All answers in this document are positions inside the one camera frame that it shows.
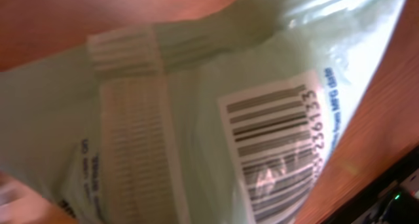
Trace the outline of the mint green wipes pack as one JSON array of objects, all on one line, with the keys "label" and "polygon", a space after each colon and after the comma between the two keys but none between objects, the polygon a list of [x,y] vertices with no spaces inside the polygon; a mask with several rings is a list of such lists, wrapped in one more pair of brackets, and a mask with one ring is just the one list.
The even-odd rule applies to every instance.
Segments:
[{"label": "mint green wipes pack", "polygon": [[81,223],[293,223],[406,0],[236,0],[1,75],[1,169]]}]

